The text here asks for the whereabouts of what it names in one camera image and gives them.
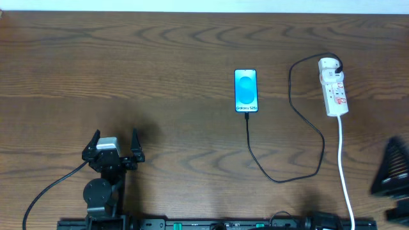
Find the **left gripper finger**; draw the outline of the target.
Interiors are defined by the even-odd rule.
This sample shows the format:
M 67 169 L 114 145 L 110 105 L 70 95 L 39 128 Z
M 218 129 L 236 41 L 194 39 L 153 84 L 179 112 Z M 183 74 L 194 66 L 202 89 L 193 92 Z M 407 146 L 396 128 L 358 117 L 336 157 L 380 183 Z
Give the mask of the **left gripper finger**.
M 100 131 L 96 130 L 93 137 L 91 138 L 87 146 L 82 151 L 83 157 L 93 157 L 96 155 L 96 145 L 97 145 L 99 138 L 100 138 Z
M 139 139 L 137 136 L 137 129 L 134 128 L 132 130 L 132 140 L 131 140 L 131 145 L 130 145 L 130 150 L 133 153 L 134 156 L 136 157 L 143 157 L 143 149 L 139 143 Z

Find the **blue Samsung Galaxy smartphone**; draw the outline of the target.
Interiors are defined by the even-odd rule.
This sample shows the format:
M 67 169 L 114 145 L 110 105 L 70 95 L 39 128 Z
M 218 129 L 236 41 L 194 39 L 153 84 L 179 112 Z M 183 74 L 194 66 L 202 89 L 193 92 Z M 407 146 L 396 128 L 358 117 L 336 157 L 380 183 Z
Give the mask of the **blue Samsung Galaxy smartphone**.
M 235 82 L 235 111 L 258 112 L 258 86 L 255 69 L 236 69 Z

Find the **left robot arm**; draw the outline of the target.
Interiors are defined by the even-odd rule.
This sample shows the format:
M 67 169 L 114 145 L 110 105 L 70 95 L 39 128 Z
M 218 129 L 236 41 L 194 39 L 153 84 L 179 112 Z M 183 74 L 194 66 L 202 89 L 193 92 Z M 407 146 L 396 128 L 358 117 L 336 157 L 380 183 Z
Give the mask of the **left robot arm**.
M 137 169 L 145 161 L 143 149 L 133 129 L 131 156 L 122 157 L 116 137 L 101 138 L 97 130 L 82 151 L 82 159 L 90 168 L 100 173 L 83 190 L 87 204 L 86 229 L 135 229 L 138 223 L 123 213 L 127 171 Z

